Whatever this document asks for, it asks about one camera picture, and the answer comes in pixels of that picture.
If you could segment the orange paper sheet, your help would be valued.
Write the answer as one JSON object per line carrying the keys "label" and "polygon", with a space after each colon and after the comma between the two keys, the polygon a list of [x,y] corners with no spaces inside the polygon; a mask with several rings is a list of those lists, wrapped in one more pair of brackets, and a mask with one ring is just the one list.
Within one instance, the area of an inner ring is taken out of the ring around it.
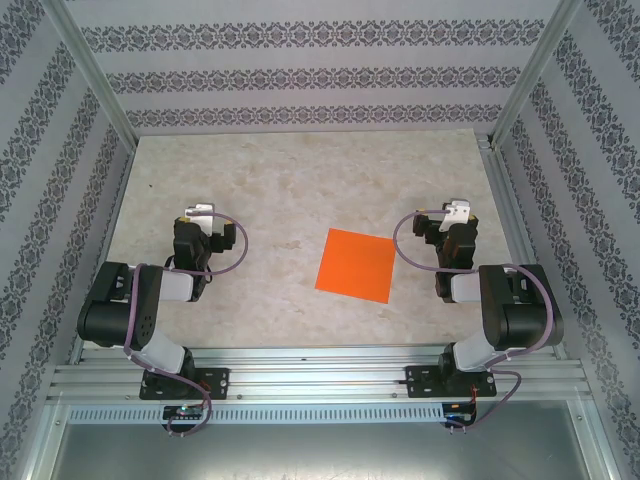
{"label": "orange paper sheet", "polygon": [[390,238],[330,228],[315,288],[387,304],[395,255]]}

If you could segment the grey metal sheet panel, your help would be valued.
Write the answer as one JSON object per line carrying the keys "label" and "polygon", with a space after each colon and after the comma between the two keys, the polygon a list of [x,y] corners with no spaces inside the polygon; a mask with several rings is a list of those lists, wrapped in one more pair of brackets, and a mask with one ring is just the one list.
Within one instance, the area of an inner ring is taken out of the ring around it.
{"label": "grey metal sheet panel", "polygon": [[568,430],[436,424],[218,425],[185,439],[159,426],[69,425],[45,480],[593,480]]}

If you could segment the right aluminium side rail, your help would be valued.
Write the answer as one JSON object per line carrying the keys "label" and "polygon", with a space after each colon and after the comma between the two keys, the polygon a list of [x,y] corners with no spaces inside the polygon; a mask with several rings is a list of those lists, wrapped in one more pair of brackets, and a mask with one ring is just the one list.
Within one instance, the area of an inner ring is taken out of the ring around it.
{"label": "right aluminium side rail", "polygon": [[536,263],[534,249],[502,156],[495,151],[488,135],[475,134],[475,137],[511,259],[517,264]]}

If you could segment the aluminium side rail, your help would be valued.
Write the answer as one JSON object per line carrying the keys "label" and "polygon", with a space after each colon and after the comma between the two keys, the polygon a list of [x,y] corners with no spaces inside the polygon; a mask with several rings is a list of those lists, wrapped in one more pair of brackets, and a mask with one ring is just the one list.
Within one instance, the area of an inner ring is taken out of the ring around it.
{"label": "aluminium side rail", "polygon": [[[107,218],[107,223],[105,225],[104,235],[101,239],[99,255],[97,256],[94,262],[93,270],[91,272],[91,276],[89,277],[89,283],[87,286],[85,297],[82,300],[83,303],[85,302],[85,300],[88,297],[88,294],[91,291],[91,288],[93,286],[93,283],[96,279],[96,276],[100,270],[102,263],[108,257],[116,223],[117,223],[117,218],[121,209],[124,194],[126,191],[126,185],[131,173],[131,168],[135,159],[135,155],[136,155],[136,150],[133,150],[132,153],[129,153],[127,155],[127,158],[123,167],[123,171],[121,172],[121,175],[119,177],[117,189],[114,193],[114,197],[112,199],[110,209],[108,211],[109,216]],[[68,356],[65,364],[77,365],[80,361],[82,350],[83,350],[83,340],[79,337],[79,334],[77,333],[77,323],[74,323],[73,337],[72,337],[71,346],[68,351]]]}
{"label": "aluminium side rail", "polygon": [[536,263],[534,249],[502,156],[495,151],[488,135],[475,134],[475,137],[511,259],[517,264]]}

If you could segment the left aluminium side rail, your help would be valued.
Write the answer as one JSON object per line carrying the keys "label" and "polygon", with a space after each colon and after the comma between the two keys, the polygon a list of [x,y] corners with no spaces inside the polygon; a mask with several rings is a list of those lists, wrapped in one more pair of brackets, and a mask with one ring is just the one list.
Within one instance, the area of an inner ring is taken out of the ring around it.
{"label": "left aluminium side rail", "polygon": [[[87,286],[85,297],[82,300],[83,303],[85,302],[85,300],[88,297],[88,294],[91,291],[91,288],[93,286],[93,283],[96,279],[96,276],[100,270],[102,263],[108,257],[116,223],[117,223],[117,218],[121,209],[124,194],[126,191],[126,185],[131,173],[131,168],[135,159],[135,155],[136,155],[136,150],[133,150],[132,153],[129,153],[127,155],[127,158],[123,167],[123,171],[121,172],[121,175],[119,177],[117,189],[114,193],[114,197],[112,199],[110,209],[108,211],[109,216],[107,218],[107,223],[105,225],[104,235],[101,239],[99,255],[97,256],[94,262],[93,270],[91,272],[91,276],[89,277],[89,283]],[[68,351],[68,356],[65,364],[77,365],[80,361],[82,350],[83,350],[83,340],[79,337],[79,334],[77,333],[77,323],[74,323],[73,337],[72,337],[71,346]]]}

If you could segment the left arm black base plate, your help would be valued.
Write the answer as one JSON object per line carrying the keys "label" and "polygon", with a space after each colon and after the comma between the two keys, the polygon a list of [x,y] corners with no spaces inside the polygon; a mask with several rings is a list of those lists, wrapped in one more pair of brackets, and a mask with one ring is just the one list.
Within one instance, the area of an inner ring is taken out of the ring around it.
{"label": "left arm black base plate", "polygon": [[[209,393],[212,400],[225,400],[230,370],[226,368],[196,368],[187,375],[193,383]],[[201,392],[184,382],[145,371],[139,390],[141,400],[202,400]]]}

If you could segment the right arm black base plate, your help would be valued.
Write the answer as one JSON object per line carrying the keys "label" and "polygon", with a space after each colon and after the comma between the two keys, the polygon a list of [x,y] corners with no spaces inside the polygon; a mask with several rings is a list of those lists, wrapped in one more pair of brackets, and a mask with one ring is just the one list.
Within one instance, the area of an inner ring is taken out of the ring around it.
{"label": "right arm black base plate", "polygon": [[473,392],[480,398],[497,395],[494,377],[486,371],[445,374],[436,365],[407,366],[402,384],[409,398],[470,397]]}

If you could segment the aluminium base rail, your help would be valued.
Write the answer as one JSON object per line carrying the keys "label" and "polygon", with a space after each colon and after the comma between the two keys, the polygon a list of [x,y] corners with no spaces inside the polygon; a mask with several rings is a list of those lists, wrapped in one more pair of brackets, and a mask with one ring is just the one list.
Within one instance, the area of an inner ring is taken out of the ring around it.
{"label": "aluminium base rail", "polygon": [[[227,401],[254,404],[406,402],[404,370],[437,362],[441,345],[309,348],[194,349],[201,367],[227,368]],[[579,360],[554,348],[503,363],[522,384],[516,401],[591,399],[593,391]],[[49,404],[135,404],[142,371],[118,349],[82,350],[71,365],[55,368],[46,393]]]}

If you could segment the right aluminium frame post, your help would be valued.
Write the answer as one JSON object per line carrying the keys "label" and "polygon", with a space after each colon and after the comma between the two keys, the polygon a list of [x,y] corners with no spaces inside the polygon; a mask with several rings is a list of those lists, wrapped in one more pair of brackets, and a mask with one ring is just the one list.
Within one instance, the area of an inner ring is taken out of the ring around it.
{"label": "right aluminium frame post", "polygon": [[508,97],[491,134],[491,146],[498,148],[507,137],[512,124],[524,106],[529,94],[542,75],[554,49],[573,20],[582,0],[559,0],[538,43],[524,66]]}

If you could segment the aluminium frame post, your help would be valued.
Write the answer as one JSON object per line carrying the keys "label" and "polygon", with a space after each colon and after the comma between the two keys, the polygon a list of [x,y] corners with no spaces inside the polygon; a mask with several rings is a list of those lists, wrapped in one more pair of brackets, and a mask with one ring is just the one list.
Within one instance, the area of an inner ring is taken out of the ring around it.
{"label": "aluminium frame post", "polygon": [[125,148],[128,152],[134,152],[139,137],[65,0],[40,1]]}
{"label": "aluminium frame post", "polygon": [[507,137],[512,124],[524,106],[529,94],[542,75],[554,49],[573,20],[582,0],[559,0],[538,43],[524,66],[508,97],[491,134],[491,146],[498,148]]}

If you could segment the left aluminium frame post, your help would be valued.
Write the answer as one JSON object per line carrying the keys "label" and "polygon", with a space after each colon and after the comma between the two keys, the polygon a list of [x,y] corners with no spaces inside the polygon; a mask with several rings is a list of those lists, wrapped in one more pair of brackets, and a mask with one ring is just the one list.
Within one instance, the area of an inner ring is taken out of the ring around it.
{"label": "left aluminium frame post", "polygon": [[128,152],[134,152],[139,137],[65,0],[40,1],[125,148]]}

